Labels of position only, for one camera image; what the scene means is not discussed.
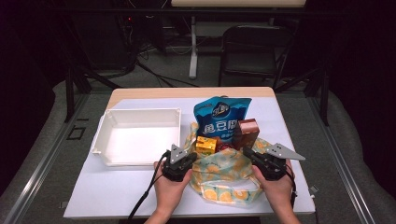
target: yellow box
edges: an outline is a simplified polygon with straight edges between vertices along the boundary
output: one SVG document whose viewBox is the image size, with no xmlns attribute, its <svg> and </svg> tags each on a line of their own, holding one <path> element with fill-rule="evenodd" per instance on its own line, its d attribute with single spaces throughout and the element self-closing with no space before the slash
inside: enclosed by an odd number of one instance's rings
<svg viewBox="0 0 396 224">
<path fill-rule="evenodd" d="M 212 155 L 216 151 L 216 139 L 198 136 L 195 151 L 205 155 Z"/>
</svg>

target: blue snack bag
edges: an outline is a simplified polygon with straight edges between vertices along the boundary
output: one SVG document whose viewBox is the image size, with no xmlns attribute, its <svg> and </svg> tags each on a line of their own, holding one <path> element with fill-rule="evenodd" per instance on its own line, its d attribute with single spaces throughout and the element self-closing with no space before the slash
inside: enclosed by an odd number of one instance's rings
<svg viewBox="0 0 396 224">
<path fill-rule="evenodd" d="M 212 97 L 194 107 L 198 136 L 217 137 L 221 143 L 233 141 L 238 120 L 245 119 L 250 98 Z"/>
</svg>

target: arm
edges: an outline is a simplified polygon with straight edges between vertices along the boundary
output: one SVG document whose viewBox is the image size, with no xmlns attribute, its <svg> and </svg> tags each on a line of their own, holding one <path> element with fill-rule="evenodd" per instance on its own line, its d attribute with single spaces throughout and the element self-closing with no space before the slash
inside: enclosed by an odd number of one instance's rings
<svg viewBox="0 0 396 224">
<path fill-rule="evenodd" d="M 156 178 L 162 174 L 163 168 L 160 167 L 156 174 Z M 190 182 L 190 179 L 191 170 L 186 173 L 182 182 L 173 182 L 163 176 L 160 177 L 154 184 L 155 194 L 157 197 L 157 207 L 146 223 L 166 223 L 180 203 L 183 190 Z"/>
<path fill-rule="evenodd" d="M 268 181 L 262 176 L 262 172 L 257 166 L 253 166 L 252 168 L 253 174 L 262 183 L 265 196 L 276 213 L 280 223 L 300 223 L 297 216 L 294 215 L 290 203 L 291 180 L 289 177 L 285 175 L 277 181 Z"/>
</svg>

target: white tray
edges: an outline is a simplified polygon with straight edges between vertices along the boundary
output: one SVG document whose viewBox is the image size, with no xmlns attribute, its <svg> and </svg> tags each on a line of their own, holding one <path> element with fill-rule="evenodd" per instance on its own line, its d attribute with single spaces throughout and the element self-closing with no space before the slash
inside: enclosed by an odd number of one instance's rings
<svg viewBox="0 0 396 224">
<path fill-rule="evenodd" d="M 91 152 L 107 166 L 152 165 L 180 145 L 180 108 L 109 109 Z"/>
</svg>

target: chair backrest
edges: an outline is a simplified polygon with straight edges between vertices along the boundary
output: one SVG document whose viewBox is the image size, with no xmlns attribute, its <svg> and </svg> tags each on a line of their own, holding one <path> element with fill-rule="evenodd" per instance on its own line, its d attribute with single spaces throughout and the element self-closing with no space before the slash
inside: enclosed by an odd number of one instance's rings
<svg viewBox="0 0 396 224">
<path fill-rule="evenodd" d="M 229 28 L 223 35 L 223 47 L 227 43 L 289 47 L 293 40 L 293 33 L 280 26 L 238 25 Z"/>
</svg>

